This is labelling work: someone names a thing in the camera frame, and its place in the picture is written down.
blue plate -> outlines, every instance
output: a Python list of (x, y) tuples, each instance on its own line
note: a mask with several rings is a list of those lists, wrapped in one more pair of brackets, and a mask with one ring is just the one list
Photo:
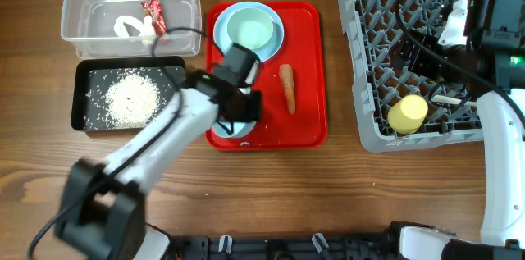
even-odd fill
[(282, 42), (285, 39), (285, 27), (282, 24), (281, 18), (267, 5), (261, 4), (260, 2), (238, 2), (229, 6), (221, 13), (221, 15), (219, 15), (217, 21), (215, 21), (215, 25), (213, 26), (213, 39), (224, 53), (228, 52), (233, 44), (227, 32), (226, 26), (228, 25), (228, 20), (236, 11), (249, 7), (266, 12), (270, 18), (272, 18), (275, 26), (274, 35), (277, 36), (276, 43), (270, 46), (265, 45), (259, 49), (253, 50), (259, 56), (261, 62), (265, 62), (279, 51), (279, 48), (281, 48)]

red snack wrapper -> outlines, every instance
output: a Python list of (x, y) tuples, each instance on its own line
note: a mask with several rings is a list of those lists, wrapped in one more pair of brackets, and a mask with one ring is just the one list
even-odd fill
[(157, 35), (164, 35), (167, 27), (166, 23), (164, 23), (161, 3), (158, 0), (146, 0), (141, 2), (140, 5), (146, 12), (146, 15), (151, 16), (155, 33)]

gray dish rack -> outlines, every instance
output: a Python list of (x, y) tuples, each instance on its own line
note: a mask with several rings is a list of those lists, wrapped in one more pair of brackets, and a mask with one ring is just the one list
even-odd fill
[[(444, 144), (483, 140), (475, 110), (439, 108), (429, 103), (429, 113), (417, 133), (399, 135), (386, 116), (409, 94), (428, 100), (434, 83), (422, 76), (390, 68), (388, 52), (399, 41), (401, 30), (394, 18), (395, 0), (337, 0), (343, 32), (348, 37), (354, 71), (352, 86), (359, 136), (363, 147), (374, 153), (435, 148)], [(440, 18), (444, 0), (404, 0), (400, 9), (407, 26), (436, 37), (443, 31)], [(438, 94), (461, 97), (457, 89), (441, 87)]]

wooden table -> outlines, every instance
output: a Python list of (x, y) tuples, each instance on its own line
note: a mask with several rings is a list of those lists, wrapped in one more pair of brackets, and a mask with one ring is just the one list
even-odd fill
[[(201, 0), (203, 16), (229, 1), (245, 0)], [(401, 220), (479, 240), (482, 143), (366, 152), (337, 0), (305, 1), (321, 14), (326, 142), (315, 150), (228, 154), (197, 140), (149, 196), (148, 220), (173, 235), (209, 236), (381, 231)], [(0, 0), (0, 259), (25, 258), (35, 233), (57, 211), (66, 175), (79, 157), (102, 159), (132, 136), (89, 137), (71, 128), (80, 59), (60, 37), (62, 2)], [(203, 66), (203, 51), (187, 62)], [(52, 235), (37, 255), (83, 258)]]

carrot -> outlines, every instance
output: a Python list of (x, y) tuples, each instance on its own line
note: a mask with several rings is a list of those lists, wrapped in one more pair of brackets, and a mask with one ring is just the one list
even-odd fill
[(290, 114), (295, 113), (295, 91), (294, 91), (294, 71), (288, 64), (279, 67), (279, 76), (285, 89), (286, 102), (288, 102), (288, 111)]

